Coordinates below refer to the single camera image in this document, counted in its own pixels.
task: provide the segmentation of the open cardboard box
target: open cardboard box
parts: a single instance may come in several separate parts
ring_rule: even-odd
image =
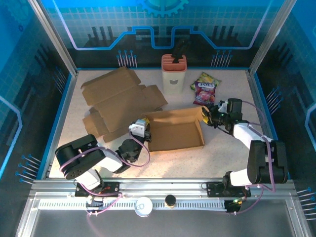
[[[201,107],[146,113],[145,117],[150,122],[151,153],[186,151],[205,145],[200,125]]]
[[[83,119],[86,131],[109,142],[126,134],[141,114],[167,104],[156,85],[140,83],[134,71],[121,67],[82,84],[87,105],[93,106]]]

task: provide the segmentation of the white container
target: white container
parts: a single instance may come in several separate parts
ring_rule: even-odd
[[[172,54],[165,54],[161,59],[163,93],[181,94],[183,90],[184,77],[187,71],[187,59],[182,55],[179,63],[172,63]]]
[[[153,202],[148,197],[141,197],[136,201],[135,212],[140,217],[147,217],[153,210]]]

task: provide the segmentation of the white speckled table surface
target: white speckled table surface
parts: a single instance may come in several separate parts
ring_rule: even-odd
[[[60,137],[59,146],[83,137],[87,134],[82,119],[89,110],[83,95],[81,85],[88,80],[103,75],[108,71],[80,71],[77,84],[68,109],[67,117]],[[180,95],[165,95],[168,105],[164,110],[173,110],[193,107],[194,91],[190,84],[196,80],[202,70],[189,70],[186,72],[183,93]],[[215,71],[204,70],[204,72],[222,81],[216,88],[216,102],[228,98],[240,98],[253,103],[253,98],[247,81],[245,71]],[[156,84],[162,91],[161,70],[139,70],[136,71],[144,85]],[[255,108],[243,104],[243,118],[251,122],[259,122]],[[122,174],[113,174],[100,167],[96,169],[102,177],[122,178],[213,178],[222,177],[226,171],[241,170],[246,168],[248,161],[248,149],[239,140],[229,136],[218,129],[213,129],[205,123],[201,123],[205,147],[199,150],[186,152],[171,152],[163,155],[153,155],[151,162],[142,168],[130,167]],[[110,143],[106,147],[116,150],[122,141],[128,138],[124,135]],[[142,150],[136,164],[146,161],[147,154]],[[61,178],[59,164],[54,159],[49,177]]]

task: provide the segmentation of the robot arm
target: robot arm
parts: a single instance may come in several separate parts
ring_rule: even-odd
[[[248,121],[243,120],[241,105],[242,101],[239,99],[228,99],[227,102],[221,102],[221,107],[211,105],[208,110],[202,109],[204,122],[207,125],[214,128],[225,126],[226,133],[240,140],[249,149],[247,168],[227,172],[223,182],[228,186],[271,183],[266,144],[266,140],[268,140],[272,153],[274,181],[275,183],[285,183],[288,172],[284,143],[261,135]]]
[[[151,142],[150,126],[144,120],[137,120],[129,126],[134,139],[126,139],[115,152],[101,148],[93,135],[87,135],[59,147],[55,154],[66,179],[76,179],[88,190],[98,192],[103,190],[103,181],[99,173],[92,169],[98,165],[112,173],[122,173],[130,168],[130,163],[136,162],[142,150],[140,143]]]

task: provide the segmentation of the gear graphic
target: gear graphic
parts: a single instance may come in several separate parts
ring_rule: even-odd
[[[177,14],[178,10],[183,10],[183,5],[189,3],[188,0],[138,0],[144,10],[148,14],[154,16],[171,16],[172,13]]]
[[[30,15],[30,6],[27,0],[0,0],[6,6],[11,16],[22,25]]]

